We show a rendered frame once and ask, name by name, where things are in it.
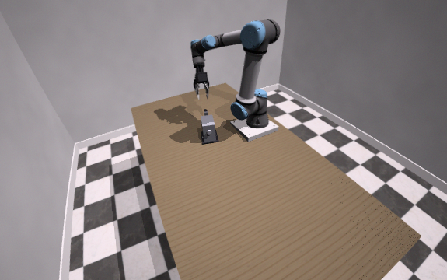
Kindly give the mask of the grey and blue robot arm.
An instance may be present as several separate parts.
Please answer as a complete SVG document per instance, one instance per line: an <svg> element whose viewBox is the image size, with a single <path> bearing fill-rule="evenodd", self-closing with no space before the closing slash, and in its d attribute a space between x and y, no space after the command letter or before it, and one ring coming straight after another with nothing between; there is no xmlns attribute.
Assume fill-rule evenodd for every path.
<svg viewBox="0 0 447 280"><path fill-rule="evenodd" d="M253 21L241 30L217 36L208 35L190 43L193 65L204 63L204 52L210 49L234 44L244 46L246 54L240 90L230 108L235 118L241 121L246 119L246 124L251 128L265 128L269 125L267 92L256 89L256 86L262 57L267 53L268 44L274 43L280 36L280 26L274 23L276 22L272 19Z"/></svg>

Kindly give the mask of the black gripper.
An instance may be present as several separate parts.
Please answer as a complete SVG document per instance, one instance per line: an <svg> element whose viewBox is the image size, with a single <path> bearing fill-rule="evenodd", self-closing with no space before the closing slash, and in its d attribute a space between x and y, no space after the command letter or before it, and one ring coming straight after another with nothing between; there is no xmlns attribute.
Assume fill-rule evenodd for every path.
<svg viewBox="0 0 447 280"><path fill-rule="evenodd" d="M197 69L197 66L199 68L199 70L197 69L197 73L195 74L195 77L194 77L195 78L195 80L194 80L194 89L195 89L195 92L197 94L197 98L198 99L200 99L200 96L199 96L199 88L200 88L199 84L200 83L204 84L204 88L206 89L206 93L207 93L207 96L206 96L207 98L208 98L208 95L209 95L208 74L207 74L207 72L204 72L204 69L202 68L202 66L203 66L202 64L203 63L197 63L197 64L194 65L194 68ZM196 78L196 76L197 76L197 78ZM198 81L198 84L197 84L197 81ZM198 93L197 93L197 86L198 86Z"/></svg>

